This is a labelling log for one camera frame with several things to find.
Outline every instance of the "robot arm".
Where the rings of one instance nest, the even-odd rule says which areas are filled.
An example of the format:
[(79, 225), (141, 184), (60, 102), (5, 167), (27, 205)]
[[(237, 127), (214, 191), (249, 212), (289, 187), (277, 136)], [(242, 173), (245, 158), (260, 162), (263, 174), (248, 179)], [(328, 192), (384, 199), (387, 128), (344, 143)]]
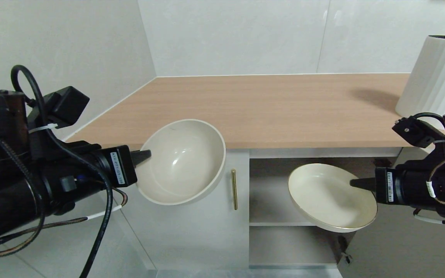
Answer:
[[(27, 77), (35, 100), (21, 92), (17, 74)], [(49, 127), (63, 128), (76, 123), (89, 98), (68, 86), (42, 96), (28, 69), (15, 66), (11, 71), (15, 92), (0, 90), (0, 244), (23, 232), (3, 236), (13, 229), (40, 219), (34, 232), (22, 244), (0, 252), (11, 255), (32, 242), (41, 229), (77, 223), (46, 224), (45, 216), (61, 215), (75, 202), (106, 189), (108, 206), (101, 230), (82, 272), (86, 276), (112, 210), (112, 191), (137, 181), (135, 166), (150, 157), (150, 151), (130, 151), (127, 146), (103, 149), (85, 141), (65, 143)], [(26, 116), (25, 103), (32, 107)]]
[[(392, 129), (415, 147), (426, 148), (434, 143), (435, 149), (423, 160), (409, 160), (395, 169), (377, 167), (375, 178), (360, 178), (350, 185), (371, 190), (378, 203), (407, 205), (419, 211), (436, 211), (445, 218), (445, 135), (419, 117), (434, 117), (445, 127), (445, 115), (419, 113), (396, 121)], [(445, 224), (445, 220), (431, 222)]]

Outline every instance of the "white bowl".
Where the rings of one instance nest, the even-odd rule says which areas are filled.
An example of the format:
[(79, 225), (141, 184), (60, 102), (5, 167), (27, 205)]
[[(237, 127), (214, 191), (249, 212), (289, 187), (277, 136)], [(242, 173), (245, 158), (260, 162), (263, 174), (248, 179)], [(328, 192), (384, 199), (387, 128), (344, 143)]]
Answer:
[(338, 167), (307, 164), (291, 173), (288, 188), (295, 206), (311, 223), (332, 232), (353, 232), (377, 215), (374, 195), (350, 186), (354, 178)]
[(136, 168), (136, 186), (160, 205), (196, 202), (221, 180), (226, 144), (221, 133), (200, 120), (180, 120), (155, 132), (141, 150), (152, 157)]

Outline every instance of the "floor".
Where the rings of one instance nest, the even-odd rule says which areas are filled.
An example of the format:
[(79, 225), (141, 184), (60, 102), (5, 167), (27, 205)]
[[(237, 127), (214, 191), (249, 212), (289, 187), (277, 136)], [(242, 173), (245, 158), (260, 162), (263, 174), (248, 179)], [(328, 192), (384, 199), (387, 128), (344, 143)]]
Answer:
[(155, 271), (149, 278), (342, 278), (336, 268), (332, 269), (249, 269), (213, 271)]

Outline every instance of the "white lamp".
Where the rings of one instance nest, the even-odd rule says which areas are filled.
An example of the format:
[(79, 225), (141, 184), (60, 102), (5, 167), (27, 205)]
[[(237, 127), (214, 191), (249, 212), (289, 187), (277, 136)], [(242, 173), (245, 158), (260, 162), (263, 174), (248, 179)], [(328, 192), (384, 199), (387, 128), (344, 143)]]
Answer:
[[(408, 117), (420, 112), (445, 114), (445, 36), (428, 36), (397, 102), (396, 112)], [(438, 129), (441, 123), (422, 118)]]

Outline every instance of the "barcode label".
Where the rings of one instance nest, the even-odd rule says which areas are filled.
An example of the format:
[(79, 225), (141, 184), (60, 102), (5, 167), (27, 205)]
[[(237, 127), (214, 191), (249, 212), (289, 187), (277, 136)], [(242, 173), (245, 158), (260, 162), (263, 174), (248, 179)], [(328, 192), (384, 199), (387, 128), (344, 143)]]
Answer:
[(113, 161), (114, 172), (116, 174), (116, 178), (118, 179), (118, 184), (124, 185), (125, 178), (123, 177), (123, 173), (121, 172), (121, 164), (120, 164), (120, 160), (118, 158), (118, 153), (112, 152), (111, 160)]
[(394, 202), (394, 185), (392, 184), (391, 172), (387, 172), (387, 197), (390, 202)]

